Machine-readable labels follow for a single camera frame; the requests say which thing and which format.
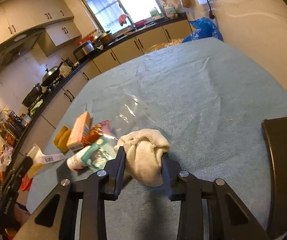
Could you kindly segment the teal tissue pack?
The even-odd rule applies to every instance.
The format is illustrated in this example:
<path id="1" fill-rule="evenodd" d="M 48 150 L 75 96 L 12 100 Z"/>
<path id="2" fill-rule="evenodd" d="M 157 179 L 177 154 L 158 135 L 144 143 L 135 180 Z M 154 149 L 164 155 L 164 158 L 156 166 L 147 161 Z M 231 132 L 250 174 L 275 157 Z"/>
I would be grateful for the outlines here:
<path id="1" fill-rule="evenodd" d="M 115 158 L 114 148 L 105 137 L 100 137 L 92 145 L 86 147 L 81 160 L 88 168 L 98 171 L 102 170 L 108 161 Z"/>

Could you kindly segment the white cloth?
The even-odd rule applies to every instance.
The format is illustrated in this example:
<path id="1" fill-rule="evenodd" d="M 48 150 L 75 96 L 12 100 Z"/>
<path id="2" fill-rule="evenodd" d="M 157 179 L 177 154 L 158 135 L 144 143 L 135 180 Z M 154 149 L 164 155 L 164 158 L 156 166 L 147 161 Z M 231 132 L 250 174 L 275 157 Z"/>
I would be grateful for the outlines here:
<path id="1" fill-rule="evenodd" d="M 120 137 L 114 151 L 120 147 L 126 153 L 126 171 L 131 177 L 150 187 L 163 184 L 162 156 L 169 151 L 169 142 L 160 131 L 144 128 L 130 132 Z"/>

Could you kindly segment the white spray bottle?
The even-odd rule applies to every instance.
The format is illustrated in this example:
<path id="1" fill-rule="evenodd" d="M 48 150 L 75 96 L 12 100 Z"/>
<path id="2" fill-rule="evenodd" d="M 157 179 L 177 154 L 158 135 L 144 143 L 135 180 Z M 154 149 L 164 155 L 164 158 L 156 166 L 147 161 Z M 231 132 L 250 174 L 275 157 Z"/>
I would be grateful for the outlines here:
<path id="1" fill-rule="evenodd" d="M 67 167 L 71 171 L 76 171 L 76 172 L 85 168 L 86 165 L 82 161 L 82 157 L 88 152 L 88 150 L 90 150 L 90 148 L 91 148 L 91 146 L 88 145 L 88 146 L 84 147 L 83 149 L 81 149 L 80 151 L 78 151 L 77 153 L 75 153 L 73 156 L 69 157 L 66 160 Z"/>

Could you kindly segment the clear plastic container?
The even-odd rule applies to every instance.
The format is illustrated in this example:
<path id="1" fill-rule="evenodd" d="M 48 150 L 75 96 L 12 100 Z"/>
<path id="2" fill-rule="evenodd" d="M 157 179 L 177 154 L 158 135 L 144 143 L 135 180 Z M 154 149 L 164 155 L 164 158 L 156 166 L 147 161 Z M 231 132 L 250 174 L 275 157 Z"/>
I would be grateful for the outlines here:
<path id="1" fill-rule="evenodd" d="M 158 130 L 169 138 L 152 119 L 148 105 L 126 90 L 98 94 L 85 105 L 85 109 L 101 124 L 101 135 L 114 144 L 123 135 L 145 128 Z"/>

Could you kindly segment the yellow square lid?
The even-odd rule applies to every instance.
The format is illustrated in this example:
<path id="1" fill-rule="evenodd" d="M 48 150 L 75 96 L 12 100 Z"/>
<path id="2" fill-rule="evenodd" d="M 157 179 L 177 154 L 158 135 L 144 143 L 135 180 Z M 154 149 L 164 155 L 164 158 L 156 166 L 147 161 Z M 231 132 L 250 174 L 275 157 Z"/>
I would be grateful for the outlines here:
<path id="1" fill-rule="evenodd" d="M 58 148 L 62 153 L 66 153 L 69 150 L 66 144 L 70 134 L 71 130 L 67 126 L 63 126 L 53 139 L 54 146 Z"/>

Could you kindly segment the brown snack packet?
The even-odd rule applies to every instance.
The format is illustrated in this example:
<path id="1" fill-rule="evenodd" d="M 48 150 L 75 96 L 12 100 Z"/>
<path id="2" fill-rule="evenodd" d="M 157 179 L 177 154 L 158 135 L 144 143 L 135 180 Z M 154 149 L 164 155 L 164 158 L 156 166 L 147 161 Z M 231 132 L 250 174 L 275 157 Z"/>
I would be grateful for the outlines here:
<path id="1" fill-rule="evenodd" d="M 96 124 L 88 131 L 85 137 L 82 139 L 82 143 L 84 146 L 92 145 L 102 136 L 102 125 Z"/>

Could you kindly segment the orange cardboard box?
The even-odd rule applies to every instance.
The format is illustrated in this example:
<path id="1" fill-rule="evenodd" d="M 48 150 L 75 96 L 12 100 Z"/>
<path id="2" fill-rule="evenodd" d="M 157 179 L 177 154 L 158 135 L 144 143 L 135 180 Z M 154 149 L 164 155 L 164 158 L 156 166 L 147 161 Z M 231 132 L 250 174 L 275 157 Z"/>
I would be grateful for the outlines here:
<path id="1" fill-rule="evenodd" d="M 84 147 L 82 140 L 90 131 L 90 127 L 91 116 L 88 111 L 85 111 L 75 120 L 70 136 L 66 143 L 67 148 L 73 152 L 81 150 Z"/>

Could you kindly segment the green cloth on counter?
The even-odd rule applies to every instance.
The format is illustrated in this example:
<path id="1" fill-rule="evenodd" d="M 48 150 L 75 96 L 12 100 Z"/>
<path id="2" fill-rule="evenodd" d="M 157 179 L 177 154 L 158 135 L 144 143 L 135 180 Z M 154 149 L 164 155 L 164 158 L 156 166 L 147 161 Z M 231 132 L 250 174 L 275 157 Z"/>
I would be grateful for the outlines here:
<path id="1" fill-rule="evenodd" d="M 38 110 L 38 108 L 43 104 L 43 99 L 40 99 L 30 110 L 30 116 L 32 117 L 33 115 L 35 115 L 36 111 Z"/>

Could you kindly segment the black frying pan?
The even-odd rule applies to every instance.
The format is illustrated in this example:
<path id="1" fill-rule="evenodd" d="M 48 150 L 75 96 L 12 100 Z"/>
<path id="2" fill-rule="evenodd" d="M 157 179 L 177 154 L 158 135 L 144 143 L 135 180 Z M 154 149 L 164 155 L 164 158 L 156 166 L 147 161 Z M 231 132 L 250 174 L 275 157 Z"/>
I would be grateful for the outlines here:
<path id="1" fill-rule="evenodd" d="M 41 94 L 42 94 L 42 86 L 40 85 L 40 83 L 37 83 L 33 86 L 32 90 L 24 98 L 22 104 L 27 108 L 30 107 L 31 104 L 35 101 L 35 99 L 39 97 Z"/>

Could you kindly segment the black wok with lid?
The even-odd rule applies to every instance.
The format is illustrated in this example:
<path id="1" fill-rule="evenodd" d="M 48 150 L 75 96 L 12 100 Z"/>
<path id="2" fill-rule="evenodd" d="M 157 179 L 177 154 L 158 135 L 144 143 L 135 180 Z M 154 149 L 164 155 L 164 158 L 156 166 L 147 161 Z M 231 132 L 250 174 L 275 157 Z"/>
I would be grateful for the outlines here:
<path id="1" fill-rule="evenodd" d="M 60 75 L 60 67 L 64 62 L 62 61 L 59 66 L 54 66 L 51 69 L 48 69 L 45 65 L 45 75 L 43 76 L 41 86 L 48 87 L 57 77 Z"/>

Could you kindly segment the silver rice cooker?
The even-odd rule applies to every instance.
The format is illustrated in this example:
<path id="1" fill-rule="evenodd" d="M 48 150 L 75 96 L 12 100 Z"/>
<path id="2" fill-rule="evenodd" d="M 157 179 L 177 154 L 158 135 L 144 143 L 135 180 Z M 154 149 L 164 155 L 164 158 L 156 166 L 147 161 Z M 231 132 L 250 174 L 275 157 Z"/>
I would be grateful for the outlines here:
<path id="1" fill-rule="evenodd" d="M 93 51 L 95 51 L 96 48 L 92 44 L 91 41 L 85 41 L 83 44 L 79 45 L 74 51 L 73 54 L 77 61 L 82 60 L 84 57 L 86 57 L 88 54 L 91 54 Z"/>

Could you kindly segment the range hood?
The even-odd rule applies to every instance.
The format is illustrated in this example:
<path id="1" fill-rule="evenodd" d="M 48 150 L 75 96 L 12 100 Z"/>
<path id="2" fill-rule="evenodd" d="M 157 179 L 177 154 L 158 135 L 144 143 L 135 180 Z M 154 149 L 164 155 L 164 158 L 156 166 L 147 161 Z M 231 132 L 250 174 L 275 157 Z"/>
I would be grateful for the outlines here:
<path id="1" fill-rule="evenodd" d="M 0 73 L 13 61 L 28 53 L 44 31 L 45 28 L 29 29 L 0 44 Z"/>

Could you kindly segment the brown pot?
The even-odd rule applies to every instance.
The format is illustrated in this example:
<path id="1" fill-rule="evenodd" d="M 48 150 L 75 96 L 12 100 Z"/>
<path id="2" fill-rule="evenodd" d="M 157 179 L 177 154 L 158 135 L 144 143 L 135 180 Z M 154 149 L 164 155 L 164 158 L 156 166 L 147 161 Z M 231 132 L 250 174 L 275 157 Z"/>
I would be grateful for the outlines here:
<path id="1" fill-rule="evenodd" d="M 112 35 L 112 33 L 110 31 L 106 31 L 106 32 L 102 33 L 98 37 L 98 39 L 103 46 L 107 46 L 107 45 L 111 44 L 112 42 L 114 42 L 114 40 L 115 40 L 114 36 Z"/>

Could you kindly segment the yellow plastic bag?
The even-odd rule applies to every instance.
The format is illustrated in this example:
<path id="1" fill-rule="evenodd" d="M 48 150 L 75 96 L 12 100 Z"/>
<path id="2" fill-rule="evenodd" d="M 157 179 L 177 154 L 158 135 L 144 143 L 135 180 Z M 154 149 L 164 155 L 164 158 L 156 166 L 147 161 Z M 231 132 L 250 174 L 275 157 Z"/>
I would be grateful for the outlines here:
<path id="1" fill-rule="evenodd" d="M 183 41 L 182 38 L 178 38 L 178 39 L 172 39 L 171 42 L 155 44 L 151 46 L 149 49 L 147 49 L 146 54 L 151 53 L 153 51 L 157 51 L 162 48 L 167 48 L 167 47 L 171 47 L 177 44 L 181 44 L 182 41 Z"/>

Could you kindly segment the blue plastic bag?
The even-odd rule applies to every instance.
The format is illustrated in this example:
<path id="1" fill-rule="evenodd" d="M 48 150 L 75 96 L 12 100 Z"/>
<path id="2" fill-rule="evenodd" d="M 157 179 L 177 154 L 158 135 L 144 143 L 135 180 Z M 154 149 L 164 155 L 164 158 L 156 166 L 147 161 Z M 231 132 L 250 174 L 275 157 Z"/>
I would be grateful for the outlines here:
<path id="1" fill-rule="evenodd" d="M 217 26 L 208 18 L 202 17 L 197 20 L 189 21 L 194 31 L 183 39 L 182 43 L 213 37 L 224 41 L 223 36 Z"/>

